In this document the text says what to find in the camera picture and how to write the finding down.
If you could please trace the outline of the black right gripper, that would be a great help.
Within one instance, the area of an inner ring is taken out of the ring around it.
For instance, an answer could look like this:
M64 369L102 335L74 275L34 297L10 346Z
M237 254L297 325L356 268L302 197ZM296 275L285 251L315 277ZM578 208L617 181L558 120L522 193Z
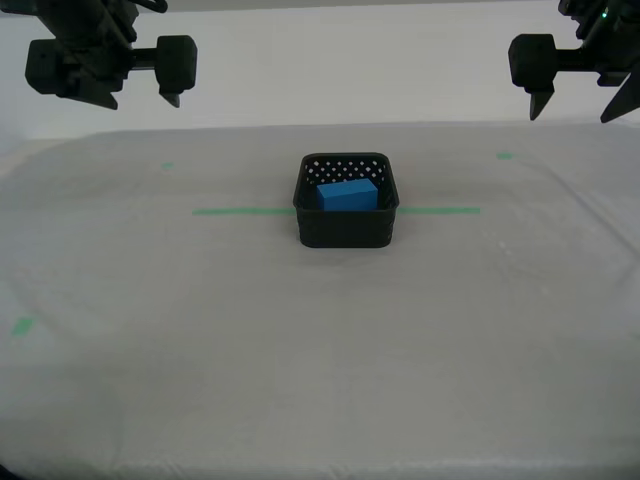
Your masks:
M559 1L558 11L578 23L578 65L599 74L599 86L620 86L639 62L638 1ZM557 50L551 34L520 34L508 49L512 83L530 95L536 120L555 93ZM640 106L640 73L634 69L600 116L605 124Z

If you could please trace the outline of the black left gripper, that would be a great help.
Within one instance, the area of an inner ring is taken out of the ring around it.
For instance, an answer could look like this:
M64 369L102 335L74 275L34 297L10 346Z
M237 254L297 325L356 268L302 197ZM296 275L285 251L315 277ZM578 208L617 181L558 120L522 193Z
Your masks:
M35 16L54 37L29 45L25 78L42 95L116 110L119 92L134 67L133 24L138 8L168 10L165 1L36 1ZM197 46L187 35L157 40L159 94L173 107L196 84Z

